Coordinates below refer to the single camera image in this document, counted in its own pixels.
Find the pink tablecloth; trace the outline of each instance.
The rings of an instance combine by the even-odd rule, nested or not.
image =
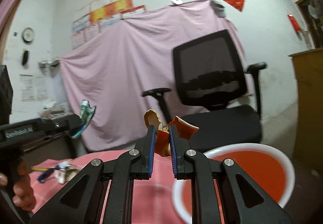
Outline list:
[[[103,161],[116,159],[125,151],[105,151],[88,154],[79,157],[72,164],[84,167],[94,158]],[[36,197],[36,207],[33,212],[39,210],[63,185],[59,184],[52,176],[44,184],[38,183],[36,178],[39,172],[30,174],[31,186]],[[173,223],[183,224],[184,222],[177,215],[172,203],[172,185],[174,174],[170,157],[161,157],[155,154],[154,169],[150,180],[135,180],[132,203],[132,223],[158,224]]]

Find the chair seat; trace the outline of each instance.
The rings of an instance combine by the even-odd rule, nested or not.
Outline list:
[[[186,115],[181,118],[200,128],[190,141],[191,148],[200,152],[230,144],[261,141],[260,117],[249,105]]]

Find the human hand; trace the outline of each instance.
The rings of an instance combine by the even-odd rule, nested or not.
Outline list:
[[[34,209],[36,199],[34,197],[34,191],[30,186],[30,177],[26,164],[21,162],[17,168],[17,171],[18,175],[20,176],[20,180],[14,184],[13,190],[15,196],[12,198],[12,201],[17,207],[30,211]],[[4,187],[7,184],[7,177],[0,172],[0,187]]]

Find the triangular cutout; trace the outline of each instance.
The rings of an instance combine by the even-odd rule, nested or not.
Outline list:
[[[250,185],[250,183],[240,174],[235,178],[239,185],[244,204],[247,208],[252,208],[264,202],[264,198]]]
[[[89,180],[89,175],[82,176],[60,199],[59,201],[72,208],[78,208]]]

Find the chair armrest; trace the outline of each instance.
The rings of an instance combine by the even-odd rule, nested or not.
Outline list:
[[[256,102],[257,102],[257,113],[261,117],[261,94],[259,86],[259,71],[266,69],[267,63],[260,62],[253,65],[249,65],[246,74],[251,74],[255,84]]]
[[[167,124],[169,124],[172,121],[172,118],[164,99],[164,93],[167,93],[170,91],[171,91],[170,88],[156,88],[156,89],[142,92],[142,97],[152,96],[157,99],[159,107],[163,112],[163,115],[166,119]]]
[[[163,94],[163,93],[170,92],[171,90],[172,89],[170,89],[170,88],[156,88],[156,89],[142,92],[142,97],[145,97],[148,95],[153,96],[154,94]]]

